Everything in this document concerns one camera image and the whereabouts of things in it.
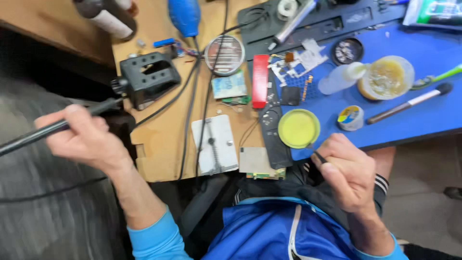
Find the bottle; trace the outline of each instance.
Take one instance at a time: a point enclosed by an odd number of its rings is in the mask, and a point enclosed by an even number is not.
[[[81,16],[115,38],[128,41],[135,36],[136,22],[114,0],[73,0]]]
[[[330,95],[349,88],[364,76],[366,70],[366,65],[360,62],[340,65],[319,81],[318,89],[321,93]]]

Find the hand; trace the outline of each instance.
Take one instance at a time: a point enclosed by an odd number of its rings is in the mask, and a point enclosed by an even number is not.
[[[373,203],[375,161],[356,148],[343,134],[332,134],[317,149],[328,162],[311,156],[325,181],[331,186],[337,204],[346,212],[375,212]]]
[[[40,128],[63,118],[69,122],[70,129],[47,138],[47,145],[54,155],[85,163],[107,175],[132,167],[128,151],[117,136],[108,132],[105,120],[91,117],[80,105],[70,105],[62,111],[37,118],[35,125]]]

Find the red case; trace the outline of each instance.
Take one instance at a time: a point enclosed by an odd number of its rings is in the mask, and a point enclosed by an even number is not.
[[[263,108],[268,95],[269,55],[254,55],[254,74],[252,80],[252,104],[254,108]]]

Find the yellow lid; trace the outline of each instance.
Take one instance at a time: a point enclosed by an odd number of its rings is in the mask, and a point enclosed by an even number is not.
[[[315,142],[321,127],[319,120],[306,109],[294,109],[286,113],[278,125],[278,134],[288,147],[305,148]]]

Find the wooden desk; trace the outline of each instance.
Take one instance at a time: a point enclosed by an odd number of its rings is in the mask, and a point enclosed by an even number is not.
[[[229,28],[237,25],[237,12],[239,10],[264,1],[265,0],[230,0],[227,27]],[[224,0],[216,0],[213,2],[199,0],[199,4],[201,6],[202,19],[197,40],[200,49],[203,50],[213,38],[223,31],[225,2]],[[180,38],[179,31],[170,21],[167,1],[141,0],[139,1],[139,7],[140,13],[136,17],[138,22],[138,32],[136,36],[131,41],[114,43],[112,45],[117,72],[119,74],[119,62],[127,59],[130,53],[138,52],[139,48],[136,46],[137,39],[142,39],[147,44],[146,48],[143,50],[143,54],[147,54],[153,51],[162,52],[162,49],[153,49],[152,43],[155,41],[171,37]],[[240,37],[239,30],[233,31],[230,34]],[[187,39],[187,44],[193,46],[192,40]],[[185,56],[173,61],[183,82],[186,80],[193,66],[193,62],[185,63],[185,61],[191,60],[194,60],[194,58]],[[248,77],[247,64],[243,64],[241,68],[246,75],[248,92],[251,93],[252,84]],[[201,119],[210,73],[205,62],[202,62],[191,122]],[[132,143],[135,144],[137,148],[138,158],[136,159],[136,163],[138,165],[138,170],[147,181],[168,181],[176,180],[179,177],[183,151],[184,124],[188,112],[192,84],[193,78],[191,78],[189,86],[175,103],[161,114],[136,128],[131,134]],[[171,100],[179,92],[180,88],[181,86],[175,88],[173,91],[160,98],[158,102],[150,105],[143,111],[133,109],[128,100],[125,100],[124,107],[138,122]],[[216,116],[217,109],[221,109],[223,114],[230,117],[236,152],[238,152],[238,144],[243,133],[257,119],[256,112],[253,112],[251,104],[249,104],[245,106],[244,112],[238,114],[225,105],[218,105],[211,95],[207,117]],[[183,179],[195,177],[196,148],[190,129],[191,126],[189,126]],[[264,147],[260,127],[255,128],[251,136],[247,139],[245,146]]]

